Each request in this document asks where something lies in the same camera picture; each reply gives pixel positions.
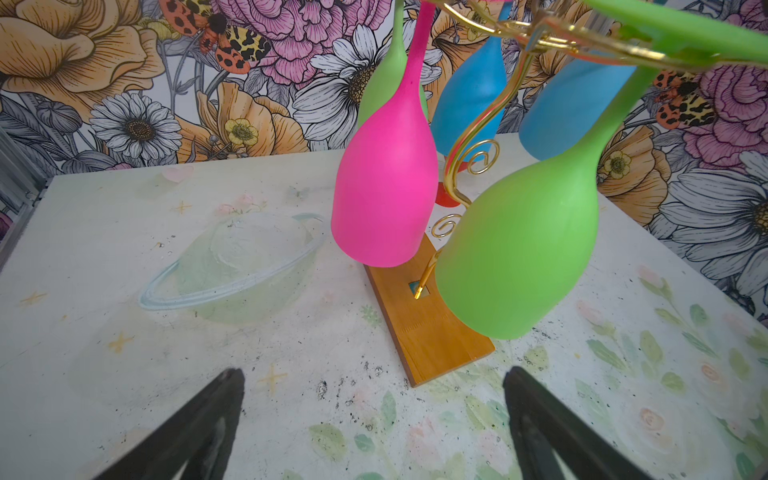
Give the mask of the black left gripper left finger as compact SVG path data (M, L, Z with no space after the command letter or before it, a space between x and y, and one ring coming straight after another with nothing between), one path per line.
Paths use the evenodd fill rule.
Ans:
M240 369L222 371L99 479L222 479L244 398Z

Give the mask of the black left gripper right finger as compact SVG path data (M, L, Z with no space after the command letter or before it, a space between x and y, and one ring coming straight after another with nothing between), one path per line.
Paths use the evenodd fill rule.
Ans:
M525 369L503 381L509 429L524 479L563 479L563 460L578 479L649 476L594 432Z

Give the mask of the red wine glass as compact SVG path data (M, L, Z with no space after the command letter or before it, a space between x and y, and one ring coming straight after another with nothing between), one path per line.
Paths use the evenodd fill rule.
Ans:
M441 176L440 176L440 182L438 183L435 203L445 208L455 208L460 206L461 202L457 201L455 198L450 196L445 188L444 180L445 180L445 174L447 171L448 171L448 160L445 159L444 162L441 164Z

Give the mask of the light blue wine glass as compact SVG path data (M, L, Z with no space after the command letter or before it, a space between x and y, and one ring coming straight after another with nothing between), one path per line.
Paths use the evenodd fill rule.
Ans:
M519 130L537 160L555 157L579 141L635 72L634 66L573 60L540 91Z

